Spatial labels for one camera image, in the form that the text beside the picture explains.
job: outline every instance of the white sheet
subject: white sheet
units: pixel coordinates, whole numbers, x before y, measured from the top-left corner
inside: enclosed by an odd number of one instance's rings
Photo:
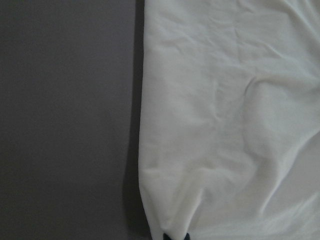
[[[153,240],[320,239],[320,1],[146,0]]]

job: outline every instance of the gray wall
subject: gray wall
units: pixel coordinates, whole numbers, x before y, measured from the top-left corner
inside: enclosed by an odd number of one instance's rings
[[[142,0],[0,1],[0,239],[150,239]]]

